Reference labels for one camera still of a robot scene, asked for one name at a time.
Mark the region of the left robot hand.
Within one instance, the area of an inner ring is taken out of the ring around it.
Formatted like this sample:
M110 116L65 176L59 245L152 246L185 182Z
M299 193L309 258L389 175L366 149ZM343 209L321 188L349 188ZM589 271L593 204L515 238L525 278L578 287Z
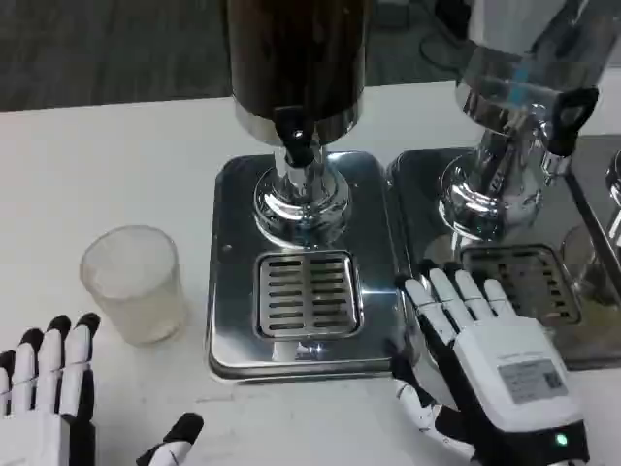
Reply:
M92 465L95 383L91 366L101 319L56 316L27 329L1 354L1 462Z

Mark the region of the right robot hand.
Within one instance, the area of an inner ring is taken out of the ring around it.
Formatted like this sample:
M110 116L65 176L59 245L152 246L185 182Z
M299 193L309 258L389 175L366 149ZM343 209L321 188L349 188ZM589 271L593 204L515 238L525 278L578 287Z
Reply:
M519 315L501 283L456 264L422 263L399 288L452 397L441 403L404 351L396 398L428 439L477 465L585 465L586 426L568 370L543 326Z

